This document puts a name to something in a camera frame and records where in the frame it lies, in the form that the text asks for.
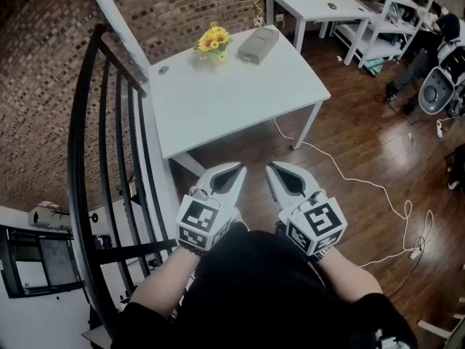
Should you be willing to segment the small white side table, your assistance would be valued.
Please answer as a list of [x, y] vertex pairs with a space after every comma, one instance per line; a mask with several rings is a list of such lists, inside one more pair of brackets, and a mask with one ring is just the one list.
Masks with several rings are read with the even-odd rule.
[[[320, 37], [323, 38], [330, 22], [359, 20], [355, 40], [363, 36], [371, 13], [355, 0], [266, 0], [266, 24], [273, 24], [274, 3], [279, 4], [296, 18], [294, 47], [300, 52], [304, 38], [305, 27], [308, 22], [321, 23]], [[328, 3], [336, 5], [331, 9]]]

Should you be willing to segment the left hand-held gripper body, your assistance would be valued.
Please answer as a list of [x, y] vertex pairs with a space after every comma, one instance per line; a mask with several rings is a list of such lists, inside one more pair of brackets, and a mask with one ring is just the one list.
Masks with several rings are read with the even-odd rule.
[[208, 252], [228, 231], [238, 216], [239, 191], [207, 193], [196, 188], [184, 195], [176, 218], [177, 241], [202, 252]]

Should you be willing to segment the grey box device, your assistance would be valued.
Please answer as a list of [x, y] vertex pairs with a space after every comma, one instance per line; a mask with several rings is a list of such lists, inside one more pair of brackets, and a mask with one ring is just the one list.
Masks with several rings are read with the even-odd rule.
[[238, 48], [240, 59], [259, 65], [276, 45], [279, 32], [271, 28], [257, 28]]

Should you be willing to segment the green box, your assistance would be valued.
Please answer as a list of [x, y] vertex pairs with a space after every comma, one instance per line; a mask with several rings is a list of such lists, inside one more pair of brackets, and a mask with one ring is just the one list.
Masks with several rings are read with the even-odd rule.
[[381, 72], [382, 66], [385, 63], [383, 58], [367, 60], [365, 61], [363, 67], [367, 70], [369, 74], [372, 76], [376, 76], [378, 73]]

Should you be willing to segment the potted yellow sunflowers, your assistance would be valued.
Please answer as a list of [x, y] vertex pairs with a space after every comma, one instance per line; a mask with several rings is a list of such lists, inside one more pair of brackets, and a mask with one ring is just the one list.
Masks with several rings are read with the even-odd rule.
[[212, 65], [218, 66], [227, 61], [227, 47], [233, 41], [230, 33], [220, 26], [217, 21], [210, 22], [210, 27], [197, 40], [193, 54], [199, 60], [208, 60]]

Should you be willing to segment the white shelf unit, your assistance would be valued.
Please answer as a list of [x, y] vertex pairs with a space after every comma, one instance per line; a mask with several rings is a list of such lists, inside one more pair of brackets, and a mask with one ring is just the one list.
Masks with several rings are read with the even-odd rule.
[[424, 24], [434, 0], [357, 0], [369, 18], [342, 18], [331, 25], [358, 67], [399, 60]]

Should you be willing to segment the light wooden chair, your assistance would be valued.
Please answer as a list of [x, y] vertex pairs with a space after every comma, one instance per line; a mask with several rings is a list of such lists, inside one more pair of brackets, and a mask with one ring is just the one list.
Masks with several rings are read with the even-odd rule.
[[[460, 297], [458, 303], [465, 309], [465, 297]], [[418, 327], [444, 339], [440, 349], [465, 349], [465, 311], [463, 313], [454, 313], [453, 318], [457, 320], [457, 324], [451, 331], [441, 329], [422, 320], [418, 322]]]

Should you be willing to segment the person's right forearm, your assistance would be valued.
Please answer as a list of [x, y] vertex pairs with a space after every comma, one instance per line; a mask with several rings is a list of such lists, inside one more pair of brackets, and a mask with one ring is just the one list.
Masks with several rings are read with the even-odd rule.
[[320, 275], [344, 301], [357, 302], [369, 294], [383, 294], [380, 284], [368, 271], [344, 257], [336, 248], [330, 247], [316, 262]]

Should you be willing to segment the black metal railing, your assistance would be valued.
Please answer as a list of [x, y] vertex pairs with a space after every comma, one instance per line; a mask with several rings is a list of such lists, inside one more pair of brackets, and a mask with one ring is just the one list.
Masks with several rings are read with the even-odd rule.
[[[104, 24], [95, 26], [90, 36], [76, 83], [68, 135], [68, 203], [73, 235], [78, 242], [77, 249], [80, 252], [80, 264], [86, 287], [94, 309], [100, 317], [106, 332], [110, 338], [114, 338], [118, 333], [118, 311], [110, 296], [110, 291], [102, 272], [102, 266], [111, 263], [117, 264], [127, 292], [132, 293], [136, 286], [128, 269], [128, 260], [137, 259], [143, 275], [147, 276], [150, 272], [146, 260], [147, 255], [152, 254], [156, 265], [160, 266], [163, 263], [161, 252], [171, 253], [177, 243], [167, 233], [153, 178], [143, 111], [148, 101], [148, 95], [103, 41], [102, 36], [108, 30], [108, 27]], [[112, 249], [97, 248], [92, 234], [86, 197], [84, 158], [86, 109], [91, 90], [94, 64], [98, 55], [104, 57], [98, 118], [100, 182], [103, 205], [109, 222], [110, 234], [114, 240], [114, 247]], [[126, 207], [128, 226], [133, 238], [131, 246], [121, 245], [113, 202], [110, 198], [106, 146], [106, 108], [110, 70], [112, 68], [116, 70], [115, 104], [118, 173], [121, 193]], [[137, 198], [142, 208], [142, 215], [150, 239], [147, 244], [142, 243], [140, 240], [132, 208], [132, 199], [130, 197], [129, 179], [126, 174], [122, 127], [123, 99], [127, 100], [129, 142], [132, 150], [134, 178], [138, 189]]]

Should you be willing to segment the large white table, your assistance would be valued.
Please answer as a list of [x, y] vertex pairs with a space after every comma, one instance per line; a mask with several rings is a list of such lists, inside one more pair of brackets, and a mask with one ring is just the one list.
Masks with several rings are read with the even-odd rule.
[[[212, 65], [191, 50], [149, 67], [148, 79], [161, 156], [200, 175], [188, 151], [278, 116], [310, 108], [294, 139], [299, 148], [330, 93], [301, 54], [279, 33], [259, 65], [242, 60], [239, 46], [252, 34], [233, 35], [227, 61]], [[162, 66], [169, 66], [164, 75]]]

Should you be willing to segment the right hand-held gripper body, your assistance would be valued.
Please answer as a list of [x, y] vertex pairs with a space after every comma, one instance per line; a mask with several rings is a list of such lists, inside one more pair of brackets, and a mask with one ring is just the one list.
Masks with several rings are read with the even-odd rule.
[[347, 228], [337, 200], [328, 198], [323, 189], [282, 210], [279, 218], [285, 235], [307, 256], [336, 244]]

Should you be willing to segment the person's left forearm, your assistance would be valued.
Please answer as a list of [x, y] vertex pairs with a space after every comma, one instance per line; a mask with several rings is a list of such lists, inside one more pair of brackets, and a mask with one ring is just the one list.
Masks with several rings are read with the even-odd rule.
[[182, 298], [201, 257], [178, 246], [166, 261], [135, 290], [130, 304], [138, 304], [167, 319]]

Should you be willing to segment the person's black shirt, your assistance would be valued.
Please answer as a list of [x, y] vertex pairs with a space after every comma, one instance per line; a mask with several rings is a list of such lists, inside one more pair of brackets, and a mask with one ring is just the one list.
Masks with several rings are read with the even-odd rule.
[[138, 304], [118, 317], [111, 349], [418, 349], [388, 297], [341, 299], [284, 236], [234, 222], [201, 257], [165, 319]]

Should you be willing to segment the white pillar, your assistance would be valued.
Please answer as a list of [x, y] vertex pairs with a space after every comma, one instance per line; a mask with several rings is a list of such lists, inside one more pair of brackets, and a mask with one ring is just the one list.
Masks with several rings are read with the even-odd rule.
[[143, 75], [143, 84], [148, 83], [150, 62], [126, 23], [114, 0], [95, 0], [112, 29], [117, 33], [127, 52]]

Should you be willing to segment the black framed screen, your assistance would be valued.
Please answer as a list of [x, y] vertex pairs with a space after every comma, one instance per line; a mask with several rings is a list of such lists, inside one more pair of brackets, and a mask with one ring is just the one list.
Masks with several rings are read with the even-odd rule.
[[69, 233], [0, 225], [0, 277], [12, 299], [84, 288]]

